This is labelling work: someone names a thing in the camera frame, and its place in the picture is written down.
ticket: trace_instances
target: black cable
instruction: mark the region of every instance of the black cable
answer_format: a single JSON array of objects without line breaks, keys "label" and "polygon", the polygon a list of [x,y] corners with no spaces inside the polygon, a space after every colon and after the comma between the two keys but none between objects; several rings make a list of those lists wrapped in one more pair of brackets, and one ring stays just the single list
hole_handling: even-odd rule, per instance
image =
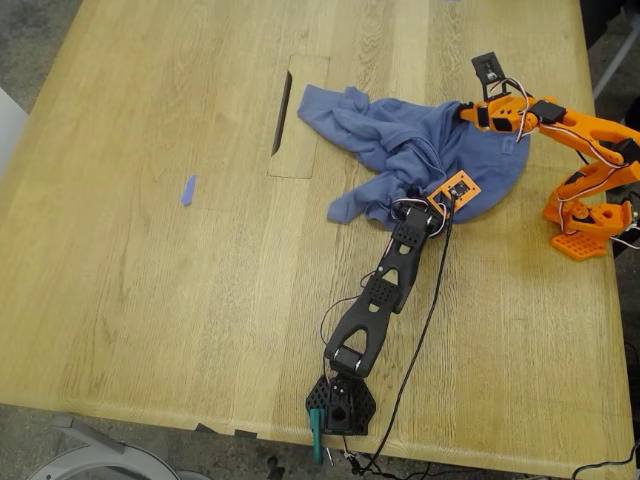
[{"label": "black cable", "polygon": [[378,445],[378,448],[376,449],[376,452],[373,454],[373,457],[371,458],[371,460],[369,460],[368,465],[361,470],[360,472],[361,475],[367,471],[371,471],[371,466],[380,456],[380,452],[384,448],[385,443],[387,443],[387,439],[389,438],[389,434],[391,433],[391,429],[393,428],[393,423],[396,420],[396,415],[398,414],[398,407],[400,406],[402,393],[404,392],[404,388],[407,386],[407,381],[409,380],[409,376],[411,375],[411,371],[413,370],[413,365],[416,363],[416,359],[418,358],[418,354],[420,353],[420,349],[422,348],[425,335],[427,334],[427,329],[429,328],[429,324],[431,323],[431,317],[433,316],[433,312],[436,308],[436,303],[438,301],[438,294],[440,292],[440,283],[442,282],[442,272],[444,271],[444,263],[447,258],[447,250],[449,249],[449,240],[451,239],[451,230],[453,226],[453,213],[455,211],[455,201],[456,201],[456,196],[451,195],[451,213],[449,214],[447,234],[444,240],[444,246],[442,247],[442,256],[440,257],[440,266],[438,267],[438,275],[436,276],[436,285],[433,291],[433,300],[431,301],[431,307],[429,308],[429,313],[427,314],[427,318],[424,322],[424,326],[422,327],[422,332],[420,333],[420,339],[418,340],[418,345],[416,346],[416,350],[413,353],[413,357],[411,358],[409,367],[407,368],[407,371],[404,374],[404,378],[402,379],[402,383],[400,384],[400,389],[398,390],[398,394],[396,396],[396,403],[393,406],[393,412],[391,413],[391,419],[389,420],[387,431],[382,437],[382,441],[380,442],[380,445]]},{"label": "black cable", "polygon": [[631,462],[631,460],[633,460],[633,456],[635,455],[636,450],[638,449],[638,446],[640,446],[640,439],[638,439],[636,443],[633,445],[633,448],[629,453],[629,458],[627,458],[626,460],[622,460],[619,462],[607,461],[607,462],[601,462],[601,463],[592,463],[590,465],[583,465],[581,467],[576,468],[571,474],[571,480],[576,480],[580,472],[583,472],[585,470],[591,470],[592,468],[602,468],[602,467],[606,467],[607,465],[626,465],[627,463]]},{"label": "black cable", "polygon": [[[372,271],[367,273],[364,277],[362,277],[360,279],[360,286],[362,288],[364,288],[364,285],[362,284],[362,282],[364,282],[364,279],[373,275],[374,273],[376,273],[376,271]],[[323,333],[323,329],[324,329],[324,322],[327,319],[327,315],[329,314],[329,312],[333,309],[333,307],[335,307],[336,305],[342,303],[342,302],[348,302],[349,300],[355,300],[356,298],[358,298],[360,295],[355,295],[353,297],[346,297],[346,298],[341,298],[340,300],[338,300],[337,302],[335,302],[333,305],[331,305],[329,308],[327,308],[324,312],[324,315],[322,315],[322,321],[320,322],[320,339],[322,340],[322,343],[324,343],[325,345],[327,344],[327,341],[324,339],[324,333]]]},{"label": "black cable", "polygon": [[628,347],[629,350],[633,352],[633,357],[636,360],[636,365],[640,365],[640,359],[638,358],[638,349],[635,347],[635,345],[629,342],[624,342],[624,346]]},{"label": "black cable", "polygon": [[331,305],[329,308],[327,308],[324,312],[324,315],[322,316],[322,321],[320,322],[320,339],[322,340],[322,343],[324,343],[325,345],[327,344],[327,341],[324,339],[324,334],[322,333],[322,329],[324,327],[324,321],[327,319],[327,314],[331,311],[331,309],[333,307],[335,307],[336,305],[342,303],[342,302],[348,302],[349,300],[355,300],[356,298],[358,298],[360,295],[356,295],[355,297],[347,297],[347,298],[341,298],[340,300],[338,300],[337,302],[335,302],[333,305]]},{"label": "black cable", "polygon": [[625,200],[629,200],[631,201],[631,197],[636,197],[638,200],[640,200],[640,193],[638,192],[634,192],[633,190],[629,192],[629,194],[627,195],[627,197],[625,198]]},{"label": "black cable", "polygon": [[589,162],[587,161],[586,158],[584,158],[584,155],[582,155],[582,153],[580,153],[578,150],[576,150],[576,153],[582,159],[582,161],[584,162],[585,165],[589,165]]}]

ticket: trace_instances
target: wire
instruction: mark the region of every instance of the wire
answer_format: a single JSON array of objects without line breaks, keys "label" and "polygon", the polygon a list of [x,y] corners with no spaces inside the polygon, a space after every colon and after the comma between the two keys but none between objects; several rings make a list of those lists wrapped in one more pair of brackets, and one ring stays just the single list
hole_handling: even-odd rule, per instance
[{"label": "wire", "polygon": [[438,205],[440,205],[440,207],[442,208],[442,223],[440,224],[440,228],[438,230],[429,235],[429,238],[435,237],[437,234],[439,234],[444,228],[444,224],[447,223],[447,206],[444,203],[438,203]]},{"label": "wire", "polygon": [[636,360],[636,365],[640,365],[640,358],[638,358],[638,349],[635,347],[633,343],[624,342],[624,346],[629,348],[633,352],[633,356]]},{"label": "wire", "polygon": [[333,305],[331,305],[329,308],[327,308],[324,312],[324,315],[322,316],[322,321],[320,322],[320,338],[322,339],[322,343],[324,343],[325,345],[327,344],[327,341],[324,339],[324,333],[322,333],[322,329],[324,327],[324,321],[327,319],[327,314],[331,311],[331,309],[333,307],[335,307],[336,305],[342,303],[342,302],[348,302],[349,300],[355,300],[356,298],[358,298],[360,295],[356,295],[354,297],[347,297],[347,298],[341,298],[340,300],[338,300],[337,302],[335,302]]},{"label": "wire", "polygon": [[418,358],[418,354],[420,353],[420,349],[422,348],[422,344],[424,343],[424,338],[427,334],[427,329],[429,328],[429,324],[431,323],[431,317],[433,316],[433,312],[436,308],[436,304],[438,301],[438,294],[440,293],[440,284],[442,283],[442,273],[444,271],[444,264],[447,258],[447,250],[449,249],[449,241],[451,239],[451,230],[453,226],[453,214],[455,212],[455,202],[456,196],[451,195],[451,214],[449,215],[449,222],[447,224],[447,234],[444,241],[444,246],[442,247],[442,256],[440,257],[440,265],[438,267],[438,274],[436,276],[436,284],[433,290],[433,299],[431,300],[431,307],[429,308],[429,313],[427,314],[427,318],[425,319],[424,326],[422,327],[422,332],[420,333],[420,339],[418,340],[418,344],[413,353],[413,357],[411,358],[411,362],[409,362],[409,367],[404,374],[404,378],[402,379],[402,383],[400,384],[400,389],[398,390],[398,394],[396,396],[396,402],[393,406],[393,412],[391,413],[391,419],[389,420],[389,425],[387,425],[387,430],[382,437],[382,441],[376,452],[373,454],[371,460],[366,467],[361,470],[361,474],[367,471],[371,471],[371,466],[375,463],[376,459],[380,456],[380,452],[384,448],[385,443],[387,443],[387,439],[389,438],[389,434],[391,433],[391,429],[393,428],[393,424],[396,420],[396,415],[398,414],[398,407],[400,406],[400,400],[402,399],[402,393],[404,392],[405,387],[407,386],[407,382],[409,380],[409,376],[411,375],[411,371],[413,370],[413,366],[416,363],[416,359]]},{"label": "wire", "polygon": [[584,162],[585,165],[589,165],[589,162],[587,161],[586,158],[584,158],[584,155],[582,155],[582,152],[580,152],[579,150],[576,150],[576,153],[582,159],[582,161]]},{"label": "wire", "polygon": [[623,245],[626,245],[627,248],[632,248],[634,250],[640,250],[640,247],[637,247],[636,245],[631,245],[629,242],[625,242],[624,240],[621,240],[617,237],[609,237],[610,240],[613,240],[614,242],[618,242],[618,243],[622,243]]},{"label": "wire", "polygon": [[557,125],[547,125],[547,124],[544,125],[544,128],[548,128],[550,130],[556,130],[558,132],[563,132],[563,133],[566,133],[567,135],[571,135],[572,137],[576,137],[576,138],[579,138],[580,140],[582,140],[584,142],[587,142],[587,145],[589,145],[589,149],[591,149],[591,151],[598,158],[598,160],[600,160],[602,163],[610,166],[611,168],[622,168],[622,167],[626,167],[627,166],[626,163],[623,163],[622,165],[615,165],[615,164],[609,162],[606,158],[604,158],[602,156],[602,154],[596,149],[596,147],[593,146],[593,144],[589,140],[584,138],[582,135],[578,135],[577,133],[575,133],[575,132],[573,132],[573,131],[571,131],[571,130],[569,130],[567,128],[559,127]]},{"label": "wire", "polygon": [[[370,277],[371,275],[373,275],[374,273],[376,273],[375,270],[367,273],[364,277],[362,277],[360,279],[360,286],[362,288],[364,288],[365,286],[362,284],[362,282],[364,282],[365,278]],[[329,308],[327,308],[324,312],[324,315],[322,315],[322,321],[320,322],[320,339],[322,340],[322,343],[324,343],[325,345],[327,344],[327,341],[324,338],[324,322],[327,319],[327,315],[329,314],[329,312],[337,305],[341,304],[342,302],[348,302],[349,300],[355,300],[356,298],[358,298],[360,295],[354,295],[353,297],[346,297],[346,298],[341,298],[340,300],[338,300],[337,302],[335,302],[334,304],[332,304]]]},{"label": "wire", "polygon": [[627,463],[631,462],[631,460],[633,460],[633,456],[635,455],[636,450],[638,449],[639,446],[640,446],[640,439],[638,439],[636,443],[633,445],[633,447],[631,448],[631,452],[629,453],[629,458],[627,458],[626,460],[621,460],[618,462],[606,461],[601,463],[592,463],[590,465],[583,465],[581,467],[578,467],[571,474],[571,480],[576,480],[576,478],[578,477],[578,474],[580,472],[584,472],[585,470],[591,470],[593,468],[602,468],[602,467],[606,467],[607,465],[626,465]]},{"label": "wire", "polygon": [[[611,176],[616,172],[615,168],[612,168],[611,170],[609,170],[609,173],[607,173],[607,177],[601,181],[600,183],[594,185],[593,187],[589,187],[589,188],[585,188],[584,190],[576,193],[575,195],[569,197],[569,198],[560,198],[560,197],[556,197],[556,200],[558,201],[558,216],[560,217],[560,231],[562,233],[567,233],[564,230],[564,217],[562,216],[562,208],[564,206],[564,202],[568,202],[569,200],[574,200],[575,198],[578,198],[581,195],[584,195],[585,193],[588,193],[592,190],[595,190],[597,188],[600,188],[602,185],[604,185],[607,180],[609,180],[611,178]],[[571,233],[567,233],[567,235],[573,235],[574,233],[576,233],[576,231],[574,230]]]},{"label": "wire", "polygon": [[520,128],[518,129],[518,135],[516,136],[516,143],[520,143],[520,140],[522,140],[522,137],[524,136],[523,135],[524,122],[526,121],[526,118],[527,118],[527,112],[529,112],[529,108],[531,108],[531,105],[529,104],[529,94],[524,89],[522,84],[518,80],[516,80],[515,78],[505,78],[503,80],[500,80],[493,87],[491,87],[491,90],[489,90],[489,91],[493,92],[493,90],[495,90],[496,87],[498,87],[499,85],[502,85],[505,82],[509,82],[509,81],[514,82],[518,86],[517,88],[520,91],[520,93],[522,94],[522,96],[524,97],[524,101],[525,101],[524,110],[520,110],[518,112],[518,114],[520,115]]},{"label": "wire", "polygon": [[424,205],[425,207],[428,207],[429,204],[427,203],[426,200],[422,200],[421,198],[398,198],[397,200],[394,200],[391,203],[391,209],[389,210],[389,213],[391,213],[391,218],[393,218],[394,220],[400,220],[396,214],[393,212],[393,206],[396,203],[400,203],[400,202],[408,202],[408,203],[419,203],[420,205]]}]

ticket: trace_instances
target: wooden table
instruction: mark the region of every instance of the wooden table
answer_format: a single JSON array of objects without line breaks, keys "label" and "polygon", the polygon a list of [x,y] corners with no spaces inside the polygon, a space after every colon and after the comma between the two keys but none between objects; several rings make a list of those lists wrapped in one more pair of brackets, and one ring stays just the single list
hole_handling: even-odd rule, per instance
[{"label": "wooden table", "polygon": [[[534,94],[592,113],[577,0],[86,0],[0,188],[0,401],[309,444],[320,316],[388,234],[325,220],[371,172],[297,118],[302,87],[475,100],[470,59],[491,50]],[[611,258],[561,255],[541,215],[579,165],[534,136],[508,197],[454,229],[385,453],[555,476],[628,454]],[[441,246],[391,320],[354,449],[387,425]]]}]

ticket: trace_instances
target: white wire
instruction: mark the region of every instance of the white wire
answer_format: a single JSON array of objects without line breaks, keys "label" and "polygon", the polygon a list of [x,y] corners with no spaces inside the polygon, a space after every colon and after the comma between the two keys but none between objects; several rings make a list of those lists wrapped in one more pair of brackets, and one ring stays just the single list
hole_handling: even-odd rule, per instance
[{"label": "white wire", "polygon": [[431,235],[429,235],[429,237],[435,237],[437,234],[439,234],[444,228],[444,224],[447,223],[447,206],[444,203],[438,203],[438,205],[442,207],[442,223],[440,224],[440,228],[438,229],[438,231],[432,233]]},{"label": "white wire", "polygon": [[626,245],[629,248],[633,248],[634,250],[640,250],[640,247],[637,247],[635,245],[631,245],[630,243],[625,242],[624,240],[621,240],[619,238],[616,237],[610,237],[611,240],[613,240],[614,242],[619,242],[622,243],[623,245]]},{"label": "white wire", "polygon": [[563,132],[563,133],[566,133],[568,135],[571,135],[571,136],[573,136],[575,138],[578,138],[580,140],[583,140],[583,141],[587,142],[587,145],[589,145],[589,148],[594,153],[594,155],[596,157],[598,157],[598,160],[600,160],[602,163],[610,166],[611,168],[622,168],[622,167],[625,166],[625,165],[615,165],[615,164],[609,162],[606,158],[604,158],[602,156],[602,154],[598,150],[596,150],[596,148],[591,144],[591,142],[589,140],[581,137],[580,135],[578,135],[577,133],[572,132],[571,130],[567,130],[566,128],[557,127],[557,126],[553,126],[553,125],[544,125],[544,128],[549,128],[550,130],[556,130],[558,132]]},{"label": "white wire", "polygon": [[529,104],[529,95],[527,95],[527,91],[524,89],[522,84],[518,80],[516,80],[515,78],[505,78],[504,80],[500,80],[493,87],[491,87],[490,92],[493,92],[493,90],[496,87],[502,85],[507,80],[511,80],[512,82],[514,82],[514,83],[516,83],[518,85],[518,90],[520,90],[520,93],[524,97],[524,101],[526,103],[526,106],[524,107],[524,110],[520,110],[518,112],[518,114],[520,115],[520,128],[518,129],[518,135],[516,136],[516,143],[520,143],[520,140],[522,140],[522,137],[524,136],[523,135],[524,122],[525,122],[525,120],[527,118],[527,112],[529,111],[529,108],[531,108],[531,105]]},{"label": "white wire", "polygon": [[573,232],[565,232],[564,231],[564,217],[562,216],[562,206],[564,205],[564,202],[568,202],[570,200],[574,200],[575,198],[577,198],[577,197],[579,197],[581,195],[584,195],[585,193],[588,193],[588,192],[590,192],[592,190],[600,188],[603,183],[605,183],[607,180],[609,180],[609,178],[611,178],[611,175],[613,175],[615,171],[616,171],[616,169],[612,168],[611,170],[609,170],[609,173],[607,173],[607,178],[605,178],[603,181],[601,181],[597,185],[594,185],[593,187],[589,187],[586,190],[582,190],[581,192],[576,193],[572,197],[569,197],[569,198],[556,197],[556,200],[558,201],[558,216],[560,217],[560,230],[562,231],[562,233],[566,233],[567,235],[573,235],[574,233],[576,233],[575,230]]},{"label": "white wire", "polygon": [[393,202],[391,202],[391,218],[393,218],[394,220],[400,220],[398,217],[396,217],[396,215],[393,213],[393,206],[396,203],[399,202],[413,202],[413,203],[420,203],[422,205],[424,205],[425,207],[428,207],[429,204],[426,202],[426,200],[422,200],[420,198],[399,198],[397,200],[394,200]]}]

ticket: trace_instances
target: small blue object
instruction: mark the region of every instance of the small blue object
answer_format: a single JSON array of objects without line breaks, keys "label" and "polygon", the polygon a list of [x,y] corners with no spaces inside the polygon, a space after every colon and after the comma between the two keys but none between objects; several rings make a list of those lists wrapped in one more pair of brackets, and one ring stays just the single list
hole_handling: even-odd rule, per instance
[{"label": "small blue object", "polygon": [[189,180],[187,180],[187,184],[184,187],[184,192],[182,192],[182,198],[180,201],[182,202],[182,206],[186,207],[187,205],[191,205],[191,199],[193,199],[193,189],[196,186],[196,176],[191,175]]},{"label": "small blue object", "polygon": [[378,173],[331,202],[327,218],[348,223],[364,213],[391,230],[395,222],[389,207],[394,200],[409,192],[426,197],[459,170],[481,192],[456,212],[456,222],[498,203],[522,172],[529,138],[516,144],[515,134],[482,132],[454,118],[459,105],[425,107],[395,98],[370,104],[369,96],[355,87],[340,93],[307,85],[298,116]]}]

